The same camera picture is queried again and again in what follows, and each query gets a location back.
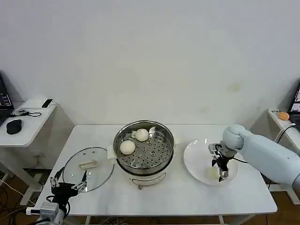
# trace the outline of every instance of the white table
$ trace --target white table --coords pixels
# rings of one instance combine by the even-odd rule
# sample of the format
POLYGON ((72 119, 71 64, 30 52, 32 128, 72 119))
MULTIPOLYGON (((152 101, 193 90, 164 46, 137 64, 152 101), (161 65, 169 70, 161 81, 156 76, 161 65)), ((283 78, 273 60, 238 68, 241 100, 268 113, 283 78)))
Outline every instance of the white table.
MULTIPOLYGON (((282 129, 286 127, 287 125, 291 124, 292 122, 289 120, 281 120, 278 117, 278 113, 280 111, 277 108, 269 109, 268 114, 273 119, 275 124, 279 127, 279 129, 282 129)), ((293 145, 293 147, 297 150, 298 154, 300 154, 300 132, 296 128, 290 128, 288 129, 284 134, 289 142, 293 145)))
MULTIPOLYGON (((236 179, 223 187, 201 183, 190 175, 183 163, 188 143, 206 138, 210 143, 221 140, 227 125, 167 125, 176 143, 175 157, 164 180, 138 190, 115 165, 109 180, 98 189, 80 193, 70 199, 70 215, 84 216, 212 216, 247 215, 233 224, 241 224, 254 214, 273 213, 277 206, 260 173, 241 163, 236 179)), ((63 148, 51 176, 80 150, 112 143, 121 125, 75 126, 63 148)), ((39 196, 36 209, 51 195, 49 179, 39 196)))
MULTIPOLYGON (((15 112, 22 109, 22 104, 16 107, 15 112)), ((34 178, 26 173, 22 167, 16 161, 14 155, 8 147, 27 147, 29 146, 34 138, 39 133, 42 126, 45 124, 56 105, 52 105, 49 109, 27 109, 29 112, 40 112, 41 116, 31 117, 31 116, 21 116, 7 118, 3 124, 0 126, 0 162, 12 173, 18 176, 24 183, 26 183, 29 188, 27 189, 24 198, 21 200, 21 205, 26 205, 31 195, 35 191, 41 191, 42 185, 38 183, 41 178, 41 174, 37 174, 34 178), (13 120, 22 120, 22 129, 19 133, 14 135, 9 135, 6 132, 6 125, 13 120)))
MULTIPOLYGON (((287 125, 292 124, 292 122, 289 121, 289 120, 281 120, 278 117, 279 112, 280 111, 277 108, 273 108, 273 109, 268 110, 268 114, 273 119, 275 124, 278 126, 279 130, 281 130, 281 129, 285 128, 287 125)), ((294 150, 296 151, 296 153, 298 155, 300 155, 300 132, 299 132, 299 130, 294 128, 294 127, 289 128, 285 132, 284 136, 292 144, 292 146, 294 147, 294 150)), ((270 191, 271 192, 286 191, 286 193, 289 195, 289 197, 290 197, 290 199, 291 199, 291 201, 294 205, 299 205, 300 204, 300 200, 297 197, 297 195, 295 194, 295 192, 294 192, 294 190, 291 186, 271 184, 270 185, 270 191)))

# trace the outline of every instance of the glass lid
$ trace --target glass lid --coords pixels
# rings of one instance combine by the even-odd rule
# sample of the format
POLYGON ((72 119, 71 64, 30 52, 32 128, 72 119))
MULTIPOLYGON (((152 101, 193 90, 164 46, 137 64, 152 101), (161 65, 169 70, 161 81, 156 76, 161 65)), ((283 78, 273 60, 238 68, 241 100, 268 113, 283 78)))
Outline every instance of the glass lid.
POLYGON ((107 150, 92 147, 81 150, 66 163, 63 181, 78 184, 87 171, 87 187, 82 192, 92 191, 103 185, 113 172, 113 164, 107 158, 107 150))

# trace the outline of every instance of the computer mouse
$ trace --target computer mouse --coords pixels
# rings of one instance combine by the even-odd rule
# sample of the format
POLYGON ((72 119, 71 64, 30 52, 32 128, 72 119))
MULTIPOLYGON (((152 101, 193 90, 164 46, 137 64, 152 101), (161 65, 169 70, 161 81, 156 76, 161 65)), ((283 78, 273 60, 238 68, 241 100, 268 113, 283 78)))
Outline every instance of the computer mouse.
POLYGON ((6 125, 6 132, 9 135, 17 134, 22 129, 22 120, 13 120, 6 125))

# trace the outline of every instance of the white robotic arm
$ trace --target white robotic arm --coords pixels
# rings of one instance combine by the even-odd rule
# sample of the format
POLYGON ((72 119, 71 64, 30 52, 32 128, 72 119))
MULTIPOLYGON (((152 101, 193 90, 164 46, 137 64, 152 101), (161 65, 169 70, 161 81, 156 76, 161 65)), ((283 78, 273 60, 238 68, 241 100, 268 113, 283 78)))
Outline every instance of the white robotic arm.
POLYGON ((210 144, 213 164, 220 168, 220 180, 228 177, 227 163, 238 152, 263 175, 278 184, 291 185, 300 194, 300 157, 270 139, 254 135, 241 125, 223 132, 220 144, 210 144))

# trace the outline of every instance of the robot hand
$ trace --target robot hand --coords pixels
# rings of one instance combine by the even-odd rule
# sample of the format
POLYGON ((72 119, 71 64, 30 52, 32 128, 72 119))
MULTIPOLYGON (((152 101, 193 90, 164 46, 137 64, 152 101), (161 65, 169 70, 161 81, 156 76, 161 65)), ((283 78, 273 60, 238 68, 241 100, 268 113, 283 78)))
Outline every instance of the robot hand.
POLYGON ((209 145, 212 164, 218 165, 220 179, 227 179, 229 160, 238 152, 255 169, 278 184, 291 185, 300 195, 300 158, 270 139, 254 135, 241 125, 232 125, 223 132, 220 143, 209 145))
POLYGON ((28 207, 26 210, 27 215, 38 214, 40 215, 40 221, 49 221, 52 225, 62 225, 63 220, 70 212, 69 198, 77 196, 87 187, 87 171, 85 171, 81 182, 79 184, 58 182, 64 167, 56 172, 54 177, 50 178, 51 192, 46 198, 47 202, 44 202, 40 210, 28 207))

